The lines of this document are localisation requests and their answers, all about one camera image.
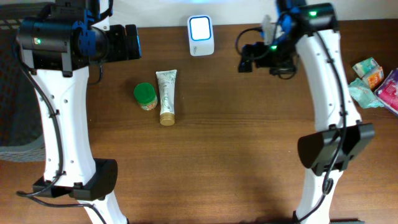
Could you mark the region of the red purple tissue pack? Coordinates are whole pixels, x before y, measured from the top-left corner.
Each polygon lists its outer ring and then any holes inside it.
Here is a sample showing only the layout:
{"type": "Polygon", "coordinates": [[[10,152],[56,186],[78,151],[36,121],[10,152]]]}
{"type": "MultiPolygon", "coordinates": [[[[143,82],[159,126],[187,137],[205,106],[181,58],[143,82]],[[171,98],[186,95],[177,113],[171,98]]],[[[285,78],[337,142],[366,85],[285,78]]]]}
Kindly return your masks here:
{"type": "Polygon", "coordinates": [[[397,69],[388,74],[374,94],[387,110],[397,116],[397,69]]]}

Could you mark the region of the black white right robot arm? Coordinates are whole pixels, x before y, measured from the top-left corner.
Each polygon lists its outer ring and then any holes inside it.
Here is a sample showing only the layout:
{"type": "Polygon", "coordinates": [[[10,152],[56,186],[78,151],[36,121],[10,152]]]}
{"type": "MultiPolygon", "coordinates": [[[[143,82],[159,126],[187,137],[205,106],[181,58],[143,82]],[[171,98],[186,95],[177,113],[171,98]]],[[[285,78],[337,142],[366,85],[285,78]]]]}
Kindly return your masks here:
{"type": "Polygon", "coordinates": [[[278,19],[256,28],[263,40],[237,46],[238,70],[267,68],[288,80],[302,64],[313,101],[315,132],[298,140],[305,169],[303,193],[292,223],[330,223],[336,185],[348,164],[374,138],[349,94],[341,59],[340,29],[330,3],[277,1],[278,19]]]}

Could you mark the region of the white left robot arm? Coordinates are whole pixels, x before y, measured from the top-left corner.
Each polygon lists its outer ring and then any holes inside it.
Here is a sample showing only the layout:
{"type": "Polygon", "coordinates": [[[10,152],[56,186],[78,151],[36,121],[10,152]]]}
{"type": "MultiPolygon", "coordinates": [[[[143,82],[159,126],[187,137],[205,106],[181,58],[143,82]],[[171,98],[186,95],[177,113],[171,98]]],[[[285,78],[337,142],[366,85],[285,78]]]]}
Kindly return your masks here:
{"type": "Polygon", "coordinates": [[[90,65],[135,60],[141,46],[135,25],[111,25],[112,1],[55,1],[17,30],[14,55],[35,89],[45,143],[45,170],[30,193],[43,206],[64,195],[93,223],[127,223],[114,188],[118,164],[93,157],[86,90],[90,65]]]}

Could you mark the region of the green lid jar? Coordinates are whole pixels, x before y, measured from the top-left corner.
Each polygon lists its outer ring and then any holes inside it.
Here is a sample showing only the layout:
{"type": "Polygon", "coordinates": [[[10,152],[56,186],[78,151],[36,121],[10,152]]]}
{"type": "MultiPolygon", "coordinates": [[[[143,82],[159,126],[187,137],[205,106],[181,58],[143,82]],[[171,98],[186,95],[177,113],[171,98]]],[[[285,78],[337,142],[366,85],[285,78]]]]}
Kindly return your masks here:
{"type": "Polygon", "coordinates": [[[138,105],[146,110],[153,110],[158,103],[154,87],[150,83],[140,83],[134,89],[134,97],[138,105]]]}

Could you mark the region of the teal tissue packet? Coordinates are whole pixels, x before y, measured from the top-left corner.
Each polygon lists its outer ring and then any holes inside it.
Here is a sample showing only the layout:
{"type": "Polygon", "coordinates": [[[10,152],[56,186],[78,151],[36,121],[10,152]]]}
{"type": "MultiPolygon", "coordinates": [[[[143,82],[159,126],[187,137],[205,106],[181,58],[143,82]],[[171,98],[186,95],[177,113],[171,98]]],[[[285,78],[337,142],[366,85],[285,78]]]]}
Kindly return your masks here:
{"type": "Polygon", "coordinates": [[[370,57],[366,60],[356,63],[353,66],[353,70],[360,78],[362,78],[378,66],[379,64],[376,62],[376,60],[373,57],[370,57]]]}

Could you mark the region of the orange tissue packet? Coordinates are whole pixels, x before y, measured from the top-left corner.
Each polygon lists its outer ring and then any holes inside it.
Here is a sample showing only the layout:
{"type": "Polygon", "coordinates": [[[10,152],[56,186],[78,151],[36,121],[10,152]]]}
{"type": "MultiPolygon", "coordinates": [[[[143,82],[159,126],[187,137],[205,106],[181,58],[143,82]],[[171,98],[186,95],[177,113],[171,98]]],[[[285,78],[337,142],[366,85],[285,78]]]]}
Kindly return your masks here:
{"type": "Polygon", "coordinates": [[[384,79],[384,71],[382,67],[376,67],[370,72],[368,72],[364,77],[362,77],[362,81],[367,84],[367,86],[373,90],[378,86],[384,79]]]}

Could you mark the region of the white tube gold cap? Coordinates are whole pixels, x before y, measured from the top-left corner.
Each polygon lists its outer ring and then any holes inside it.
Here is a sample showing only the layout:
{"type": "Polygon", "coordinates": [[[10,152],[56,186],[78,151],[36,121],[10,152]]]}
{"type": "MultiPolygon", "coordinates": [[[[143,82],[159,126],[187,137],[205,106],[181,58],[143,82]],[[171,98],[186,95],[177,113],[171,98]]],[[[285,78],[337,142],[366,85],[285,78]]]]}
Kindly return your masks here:
{"type": "Polygon", "coordinates": [[[160,123],[163,126],[175,124],[175,81],[177,70],[156,72],[160,95],[160,123]]]}

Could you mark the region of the teal toilet tissue wipes pack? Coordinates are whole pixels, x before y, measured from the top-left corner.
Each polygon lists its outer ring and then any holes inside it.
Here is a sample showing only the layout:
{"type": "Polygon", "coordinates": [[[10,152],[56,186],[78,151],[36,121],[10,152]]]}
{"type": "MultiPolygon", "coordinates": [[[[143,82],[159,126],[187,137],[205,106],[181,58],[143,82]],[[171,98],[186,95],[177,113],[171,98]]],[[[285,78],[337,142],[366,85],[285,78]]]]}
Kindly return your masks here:
{"type": "Polygon", "coordinates": [[[356,78],[351,82],[348,85],[348,90],[352,99],[363,109],[384,107],[373,91],[360,78],[356,78]]]}

